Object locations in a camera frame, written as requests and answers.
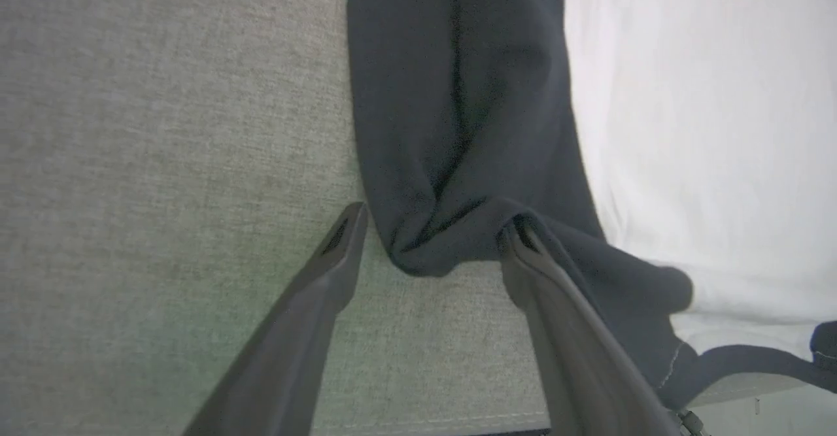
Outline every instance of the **dark gray fabric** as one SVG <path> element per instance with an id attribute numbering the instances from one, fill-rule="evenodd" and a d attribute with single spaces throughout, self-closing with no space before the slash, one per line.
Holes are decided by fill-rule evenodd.
<path id="1" fill-rule="evenodd" d="M 563 0 L 348 0 L 358 158 L 392 262 L 444 275 L 496 260 L 496 234 L 531 216 L 672 409 L 747 371 L 837 389 L 822 365 L 777 350 L 697 356 L 669 321 L 690 304 L 690 279 L 607 245 L 578 149 L 562 9 Z"/>
<path id="2" fill-rule="evenodd" d="M 837 321 L 824 323 L 813 331 L 811 352 L 813 364 L 837 373 Z"/>

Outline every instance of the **white sheet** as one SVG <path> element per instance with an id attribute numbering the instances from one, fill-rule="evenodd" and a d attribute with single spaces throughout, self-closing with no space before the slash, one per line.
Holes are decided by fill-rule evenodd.
<path id="1" fill-rule="evenodd" d="M 567 0 L 607 240 L 694 282 L 672 317 L 811 361 L 837 320 L 837 0 Z"/>

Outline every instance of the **garment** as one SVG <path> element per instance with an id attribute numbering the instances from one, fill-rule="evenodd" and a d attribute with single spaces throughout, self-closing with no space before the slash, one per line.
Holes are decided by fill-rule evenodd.
<path id="1" fill-rule="evenodd" d="M 568 60 L 564 3 L 348 0 L 358 157 L 392 261 L 414 275 L 444 275 L 463 261 L 496 260 L 497 233 L 529 216 L 667 406 L 741 371 L 837 390 L 837 374 L 811 356 L 741 344 L 699 350 L 678 337 L 672 317 L 694 302 L 688 272 L 613 242 L 618 224 L 601 214 L 595 176 L 589 182 L 597 124 L 587 112 L 573 117 L 577 64 Z M 609 36 L 591 27 L 590 9 L 580 11 L 567 16 L 588 26 L 575 29 L 569 43 L 581 44 L 571 51 L 592 51 L 590 41 Z M 590 61 L 607 66 L 598 54 Z M 595 101 L 586 108 L 597 114 Z M 811 344 L 829 345 L 827 331 Z"/>
<path id="2" fill-rule="evenodd" d="M 697 352 L 811 361 L 837 320 L 837 0 L 566 4 L 607 241 L 688 274 L 672 323 Z"/>

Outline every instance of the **gray textured fabric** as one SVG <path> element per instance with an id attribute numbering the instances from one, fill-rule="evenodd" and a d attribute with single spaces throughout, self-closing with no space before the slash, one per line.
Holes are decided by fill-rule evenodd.
<path id="1" fill-rule="evenodd" d="M 0 0 L 0 433 L 178 434 L 362 197 L 345 0 Z M 316 434 L 547 424 L 496 264 L 367 240 Z"/>

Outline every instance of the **white seam stitching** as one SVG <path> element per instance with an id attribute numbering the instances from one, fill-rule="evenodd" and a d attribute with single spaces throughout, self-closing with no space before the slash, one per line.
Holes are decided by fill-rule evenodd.
<path id="1" fill-rule="evenodd" d="M 683 349 L 683 346 L 685 346 L 685 341 L 681 341 L 681 344 L 677 345 L 677 349 L 675 349 L 675 355 L 672 358 L 672 362 L 669 363 L 669 373 L 666 374 L 666 377 L 663 378 L 663 382 L 660 382 L 660 385 L 657 386 L 658 389 L 663 388 L 663 386 L 666 385 L 666 382 L 669 382 L 669 377 L 671 377 L 672 374 L 675 373 L 675 361 L 677 361 L 679 351 Z"/>
<path id="2" fill-rule="evenodd" d="M 828 358 L 828 359 L 834 359 L 834 360 L 837 360 L 837 356 L 829 356 L 829 355 L 827 355 L 827 354 L 826 354 L 826 353 L 824 353 L 824 352 L 813 352 L 813 353 L 814 353 L 814 354 L 819 354 L 819 355 L 820 355 L 820 356 L 822 356 L 823 358 Z"/>

